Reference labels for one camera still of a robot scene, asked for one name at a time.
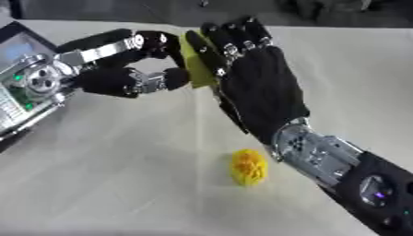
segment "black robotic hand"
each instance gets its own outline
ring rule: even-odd
[[[70,79],[73,87],[82,88],[89,93],[135,98],[139,92],[148,93],[163,87],[172,90],[189,82],[189,76],[183,69],[183,58],[180,54],[180,44],[177,36],[162,31],[138,31],[136,34],[143,38],[144,43],[141,49],[124,51],[91,63],[90,66],[86,66],[87,69],[83,70],[79,76]],[[116,29],[65,43],[57,48],[57,53],[99,48],[130,38],[133,35],[134,33],[129,29]],[[145,58],[165,59],[168,56],[173,59],[178,67],[166,69],[164,75],[157,73],[153,77],[149,77],[134,68],[126,67]],[[137,79],[147,83],[147,86],[139,89],[140,91],[134,89]]]
[[[221,108],[242,129],[269,145],[284,124],[310,115],[283,52],[256,18],[206,23],[201,31],[215,49],[194,31],[186,40],[218,78]]]

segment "gray floor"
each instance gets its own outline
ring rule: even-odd
[[[332,27],[412,27],[400,9],[363,14],[323,12],[316,22],[283,12],[277,0],[21,0],[26,18],[129,21],[199,26],[242,14],[257,15],[267,25]]]

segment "white tabletop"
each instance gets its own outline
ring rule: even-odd
[[[23,23],[57,44],[117,28],[185,31]],[[269,29],[300,81],[316,130],[413,171],[411,30]],[[147,72],[167,66],[136,64]],[[0,155],[0,234],[374,235],[315,184],[271,159],[263,183],[235,185],[226,154],[239,148],[262,150],[208,89],[138,100],[79,93]]]

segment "yellow ball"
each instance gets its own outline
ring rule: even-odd
[[[240,185],[260,183],[267,176],[267,169],[266,159],[256,150],[242,149],[232,154],[230,173]]]

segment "purple light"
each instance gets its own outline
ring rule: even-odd
[[[379,197],[379,198],[385,198],[385,195],[382,193],[375,193],[375,196]]]

